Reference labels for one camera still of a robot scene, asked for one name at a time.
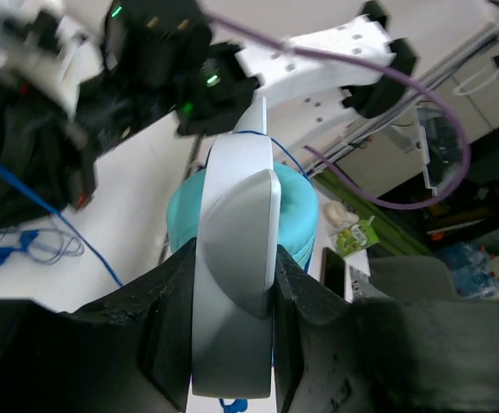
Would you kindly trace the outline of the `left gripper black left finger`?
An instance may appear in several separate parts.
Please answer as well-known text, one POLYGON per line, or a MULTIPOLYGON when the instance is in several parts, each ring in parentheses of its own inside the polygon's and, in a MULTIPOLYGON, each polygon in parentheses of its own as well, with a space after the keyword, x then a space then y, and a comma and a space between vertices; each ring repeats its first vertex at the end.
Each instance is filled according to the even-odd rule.
POLYGON ((73 313, 0 299, 0 412, 183 412, 195 250, 73 313))

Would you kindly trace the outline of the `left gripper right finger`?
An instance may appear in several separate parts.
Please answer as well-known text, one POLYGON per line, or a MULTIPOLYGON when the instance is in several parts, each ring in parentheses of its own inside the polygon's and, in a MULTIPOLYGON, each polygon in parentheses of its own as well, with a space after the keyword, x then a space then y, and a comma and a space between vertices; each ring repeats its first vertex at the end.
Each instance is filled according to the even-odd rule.
POLYGON ((280 412, 499 412, 499 301, 348 303, 278 249, 280 412))

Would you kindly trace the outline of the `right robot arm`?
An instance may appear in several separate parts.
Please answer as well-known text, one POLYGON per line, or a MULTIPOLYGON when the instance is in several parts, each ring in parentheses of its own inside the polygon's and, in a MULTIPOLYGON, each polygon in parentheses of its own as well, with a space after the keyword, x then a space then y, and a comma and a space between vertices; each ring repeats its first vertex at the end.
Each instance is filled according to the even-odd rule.
POLYGON ((350 23, 280 43, 213 43, 195 1, 113 1, 97 41, 102 70, 81 80, 83 34, 60 1, 0 1, 0 230, 84 208, 95 161, 168 114, 181 136, 231 131, 250 104, 270 107, 329 89, 350 119, 386 113, 417 57, 391 39, 375 1, 350 23))

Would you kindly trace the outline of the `teal cat ear headphones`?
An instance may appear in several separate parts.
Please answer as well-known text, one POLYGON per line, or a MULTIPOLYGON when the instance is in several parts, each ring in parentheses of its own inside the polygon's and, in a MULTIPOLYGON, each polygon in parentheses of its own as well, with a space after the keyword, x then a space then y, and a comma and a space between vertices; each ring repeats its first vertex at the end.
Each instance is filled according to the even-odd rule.
POLYGON ((201 397, 269 396, 279 231, 314 243, 317 196, 305 176, 274 162, 267 114, 264 98, 253 102, 168 207, 171 249, 196 241, 191 375, 201 397))

